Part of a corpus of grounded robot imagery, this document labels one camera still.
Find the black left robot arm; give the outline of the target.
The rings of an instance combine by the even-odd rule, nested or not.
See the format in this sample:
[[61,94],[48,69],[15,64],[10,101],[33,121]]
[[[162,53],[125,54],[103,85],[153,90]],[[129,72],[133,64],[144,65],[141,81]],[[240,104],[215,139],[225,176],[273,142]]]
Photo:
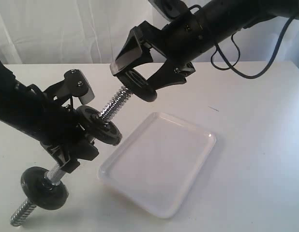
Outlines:
[[79,160],[94,160],[98,149],[87,140],[73,97],[83,105],[94,99],[90,84],[79,69],[41,91],[25,86],[0,61],[0,121],[37,140],[60,168],[73,172]]

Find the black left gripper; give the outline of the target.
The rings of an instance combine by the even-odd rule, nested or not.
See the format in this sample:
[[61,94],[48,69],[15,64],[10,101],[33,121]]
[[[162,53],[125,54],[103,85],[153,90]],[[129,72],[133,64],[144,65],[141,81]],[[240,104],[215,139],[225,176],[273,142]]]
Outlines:
[[[30,113],[35,118],[30,120],[29,135],[40,142],[62,171],[71,174],[80,165],[78,159],[93,161],[99,155],[98,149],[86,139],[70,143],[81,132],[77,128],[73,96],[65,84],[53,84],[45,91],[31,84],[27,92],[34,95],[40,107],[37,113]],[[66,143],[70,143],[68,147],[62,145]]]

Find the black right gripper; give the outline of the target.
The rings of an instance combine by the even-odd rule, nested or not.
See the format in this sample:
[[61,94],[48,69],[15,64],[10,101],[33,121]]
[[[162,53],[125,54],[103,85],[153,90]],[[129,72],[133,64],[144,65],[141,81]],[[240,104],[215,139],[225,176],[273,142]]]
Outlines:
[[215,45],[222,32],[215,26],[222,22],[222,5],[198,4],[162,29],[144,21],[133,27],[118,56],[110,64],[113,76],[137,66],[151,63],[151,51],[165,58],[164,64],[148,80],[154,89],[183,85],[186,78],[195,72],[191,61]]

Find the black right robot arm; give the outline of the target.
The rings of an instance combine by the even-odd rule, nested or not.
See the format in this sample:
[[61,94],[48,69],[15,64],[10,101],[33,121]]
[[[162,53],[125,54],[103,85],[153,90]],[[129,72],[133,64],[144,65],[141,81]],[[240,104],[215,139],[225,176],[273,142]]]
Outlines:
[[195,72],[192,61],[241,29],[275,17],[299,20],[299,0],[212,0],[188,7],[180,0],[153,0],[168,20],[158,29],[142,22],[110,70],[132,93],[152,102],[158,89],[180,85]]

